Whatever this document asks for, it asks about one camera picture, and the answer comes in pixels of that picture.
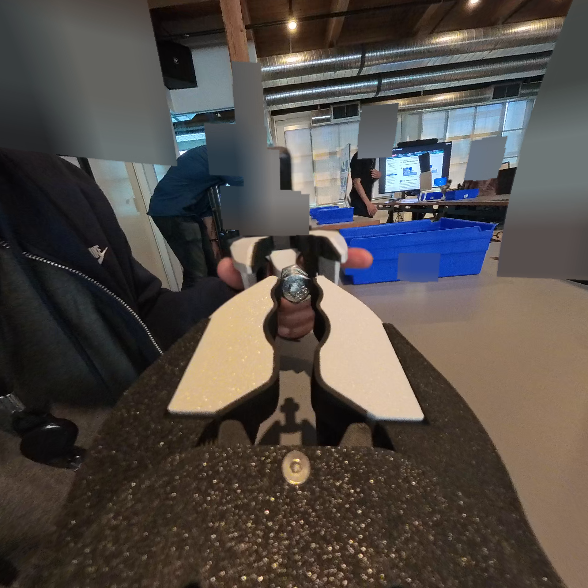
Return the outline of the person's left hand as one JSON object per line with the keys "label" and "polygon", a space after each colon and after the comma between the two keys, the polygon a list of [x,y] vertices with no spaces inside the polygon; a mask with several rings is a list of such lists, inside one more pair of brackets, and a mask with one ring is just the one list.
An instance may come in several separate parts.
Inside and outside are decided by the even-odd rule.
{"label": "person's left hand", "polygon": [[[363,248],[350,247],[348,259],[342,268],[366,269],[371,267],[373,256]],[[218,277],[234,290],[243,290],[241,274],[230,257],[222,258],[217,265]],[[304,337],[313,331],[315,312],[310,300],[294,304],[285,298],[280,300],[277,312],[277,334],[290,340]]]}

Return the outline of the black tripod stand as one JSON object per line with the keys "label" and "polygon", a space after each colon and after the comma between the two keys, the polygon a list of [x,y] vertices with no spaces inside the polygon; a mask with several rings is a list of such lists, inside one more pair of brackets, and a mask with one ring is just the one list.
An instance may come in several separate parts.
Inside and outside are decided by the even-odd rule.
{"label": "black tripod stand", "polygon": [[212,211],[212,221],[209,229],[211,243],[216,243],[221,257],[229,255],[229,240],[224,230],[221,215],[219,187],[213,186],[208,189],[209,203]]}

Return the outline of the printed banner stand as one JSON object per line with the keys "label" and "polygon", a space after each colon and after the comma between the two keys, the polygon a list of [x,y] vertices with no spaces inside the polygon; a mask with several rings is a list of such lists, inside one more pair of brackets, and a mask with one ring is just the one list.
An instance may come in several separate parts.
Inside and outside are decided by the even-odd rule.
{"label": "printed banner stand", "polygon": [[348,204],[348,183],[349,183],[349,165],[351,160],[351,145],[350,143],[345,144],[339,150],[339,172],[340,172],[340,190],[339,190],[339,203],[343,206],[349,206]]}

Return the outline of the black wall speaker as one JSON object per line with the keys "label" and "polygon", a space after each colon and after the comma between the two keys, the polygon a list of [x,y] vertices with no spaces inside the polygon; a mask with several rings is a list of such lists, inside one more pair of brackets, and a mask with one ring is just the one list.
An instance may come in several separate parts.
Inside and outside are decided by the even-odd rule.
{"label": "black wall speaker", "polygon": [[168,90],[198,87],[192,52],[189,48],[168,40],[157,40],[156,47],[164,85]]}

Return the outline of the wooden office desk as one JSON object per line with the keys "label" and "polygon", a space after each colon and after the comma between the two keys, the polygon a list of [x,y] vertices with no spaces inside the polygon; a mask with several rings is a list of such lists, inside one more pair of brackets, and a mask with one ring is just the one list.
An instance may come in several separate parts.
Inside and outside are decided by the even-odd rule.
{"label": "wooden office desk", "polygon": [[484,195],[476,198],[465,198],[458,200],[432,200],[432,201],[418,201],[417,199],[392,199],[375,201],[378,209],[388,210],[408,210],[416,208],[432,208],[432,207],[503,207],[508,206],[511,195]]}
{"label": "wooden office desk", "polygon": [[376,218],[358,217],[354,216],[350,222],[332,223],[332,224],[319,224],[313,220],[311,223],[311,230],[324,230],[324,231],[340,231],[341,229],[358,228],[364,226],[379,225],[380,220]]}

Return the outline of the silver hex bolt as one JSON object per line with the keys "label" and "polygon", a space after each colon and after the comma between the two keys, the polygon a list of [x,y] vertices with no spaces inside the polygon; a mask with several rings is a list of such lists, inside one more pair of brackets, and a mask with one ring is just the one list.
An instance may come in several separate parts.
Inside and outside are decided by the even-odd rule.
{"label": "silver hex bolt", "polygon": [[305,270],[293,264],[281,270],[282,297],[292,304],[300,304],[311,297],[312,281]]}

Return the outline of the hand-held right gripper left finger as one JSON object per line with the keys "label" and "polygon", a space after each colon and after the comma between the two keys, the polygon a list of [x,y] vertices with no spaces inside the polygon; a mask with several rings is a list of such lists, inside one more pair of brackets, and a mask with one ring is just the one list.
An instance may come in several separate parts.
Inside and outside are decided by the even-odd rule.
{"label": "hand-held right gripper left finger", "polygon": [[171,415],[216,417],[243,406],[277,383],[276,276],[227,301],[209,319],[168,404]]}

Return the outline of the large computer monitor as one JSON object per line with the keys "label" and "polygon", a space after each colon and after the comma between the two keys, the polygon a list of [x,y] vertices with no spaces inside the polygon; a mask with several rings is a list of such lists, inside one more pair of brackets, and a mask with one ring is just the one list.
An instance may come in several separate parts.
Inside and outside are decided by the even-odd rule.
{"label": "large computer monitor", "polygon": [[419,157],[424,153],[430,156],[432,184],[434,187],[439,187],[441,179],[449,179],[452,145],[451,141],[440,142],[437,139],[399,143],[393,149],[392,156],[379,158],[381,177],[378,193],[383,195],[419,190],[421,174]]}

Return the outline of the person's navy zip jacket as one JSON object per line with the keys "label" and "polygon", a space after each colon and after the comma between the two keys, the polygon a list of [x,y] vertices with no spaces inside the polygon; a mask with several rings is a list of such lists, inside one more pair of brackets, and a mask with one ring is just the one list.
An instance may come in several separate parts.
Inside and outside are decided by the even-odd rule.
{"label": "person's navy zip jacket", "polygon": [[59,156],[1,149],[1,240],[83,272],[142,320],[169,290],[135,259],[96,182]]}

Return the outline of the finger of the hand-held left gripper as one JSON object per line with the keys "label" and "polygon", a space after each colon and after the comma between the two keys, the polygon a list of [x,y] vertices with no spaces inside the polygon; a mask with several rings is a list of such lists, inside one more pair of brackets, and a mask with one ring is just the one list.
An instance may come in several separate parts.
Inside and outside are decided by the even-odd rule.
{"label": "finger of the hand-held left gripper", "polygon": [[318,275],[336,285],[340,283],[341,265],[348,261],[348,246],[338,231],[316,231],[318,239]]}
{"label": "finger of the hand-held left gripper", "polygon": [[240,237],[231,242],[230,250],[244,289],[268,276],[268,256],[272,252],[271,236]]}

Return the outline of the light wooden post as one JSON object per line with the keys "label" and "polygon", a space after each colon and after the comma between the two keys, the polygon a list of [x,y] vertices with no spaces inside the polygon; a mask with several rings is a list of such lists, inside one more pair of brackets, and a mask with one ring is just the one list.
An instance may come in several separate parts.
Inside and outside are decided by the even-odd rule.
{"label": "light wooden post", "polygon": [[231,62],[249,62],[246,26],[241,1],[219,1]]}

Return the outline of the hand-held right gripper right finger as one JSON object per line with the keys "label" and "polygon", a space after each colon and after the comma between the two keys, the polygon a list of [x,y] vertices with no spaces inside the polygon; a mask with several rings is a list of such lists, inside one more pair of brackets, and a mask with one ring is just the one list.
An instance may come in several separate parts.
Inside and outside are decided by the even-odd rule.
{"label": "hand-held right gripper right finger", "polygon": [[379,317],[325,276],[315,284],[318,393],[371,422],[422,423],[423,410]]}

